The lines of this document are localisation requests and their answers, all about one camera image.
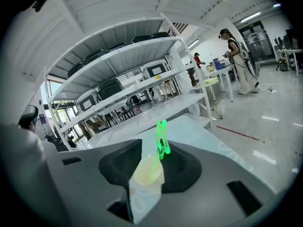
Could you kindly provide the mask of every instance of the shelf support post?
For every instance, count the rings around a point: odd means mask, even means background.
[[[186,45],[182,35],[179,33],[179,31],[176,29],[176,27],[173,25],[173,23],[163,13],[161,13],[161,16],[168,22],[169,26],[176,33],[176,35],[180,37],[181,43],[184,45],[185,50],[188,53],[190,60],[193,62],[194,69],[195,69],[195,72],[196,72],[197,77],[199,79],[199,83],[201,85],[202,92],[205,93],[205,103],[206,103],[206,107],[207,107],[207,115],[208,115],[208,118],[210,120],[210,126],[212,127],[213,126],[212,112],[211,112],[211,108],[210,108],[210,104],[209,104],[209,100],[208,100],[208,96],[207,96],[207,91],[206,91],[206,88],[204,86],[204,82],[203,82],[200,70],[197,66],[197,63],[195,63],[194,56],[193,56],[192,52],[190,51],[190,49],[188,48],[188,46]]]
[[[45,68],[44,68],[44,75],[45,75],[45,79],[44,79],[44,85],[45,85],[45,92],[46,92],[46,100],[47,100],[47,105],[48,105],[48,108],[49,108],[49,112],[51,113],[51,116],[53,118],[53,123],[62,139],[62,142],[65,144],[65,146],[67,147],[68,150],[72,150],[71,146],[69,145],[67,139],[65,138],[64,134],[61,132],[61,128],[56,120],[56,117],[53,113],[53,108],[52,108],[52,104],[51,102],[49,101],[49,98],[50,98],[50,95],[49,95],[49,90],[48,90],[48,85],[47,85],[47,75],[46,75],[46,71],[45,71]]]

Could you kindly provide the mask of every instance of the computer monitor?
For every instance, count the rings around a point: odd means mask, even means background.
[[[280,44],[280,45],[283,45],[282,40],[281,40],[280,37],[278,37],[278,41],[279,41],[279,44]]]
[[[289,37],[288,37],[288,35],[284,35],[284,36],[283,36],[283,39],[284,39],[284,42],[289,42]]]
[[[288,35],[283,36],[284,46],[287,50],[290,50],[290,41]]]

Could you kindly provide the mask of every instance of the woman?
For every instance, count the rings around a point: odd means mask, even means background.
[[[257,93],[258,90],[255,88],[255,79],[248,70],[244,59],[239,55],[239,45],[236,42],[235,37],[232,36],[227,28],[220,31],[220,37],[223,40],[227,40],[228,48],[232,51],[227,54],[226,57],[232,57],[235,61],[241,85],[238,94],[247,94],[248,92]]]
[[[200,55],[200,54],[199,54],[198,52],[196,52],[195,55],[194,55],[194,59],[195,59],[195,61],[196,61],[196,63],[197,63],[198,68],[201,68],[200,65],[205,65],[205,62],[200,61],[199,55]]]

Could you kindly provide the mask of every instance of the person in red shirt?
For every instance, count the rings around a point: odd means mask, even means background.
[[[199,53],[195,53],[195,55],[194,55],[194,59],[195,59],[195,61],[196,61],[196,63],[197,63],[197,66],[198,66],[198,68],[201,68],[201,66],[200,65],[205,65],[205,62],[201,62],[200,61],[200,59],[199,59]]]

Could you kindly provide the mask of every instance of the chair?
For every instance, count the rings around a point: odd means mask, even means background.
[[[127,120],[126,116],[130,119],[131,117],[134,116],[134,112],[133,112],[133,103],[132,103],[132,98],[129,98],[127,101],[126,101],[126,105],[127,105],[127,109],[124,109],[124,107],[122,107],[122,118]]]

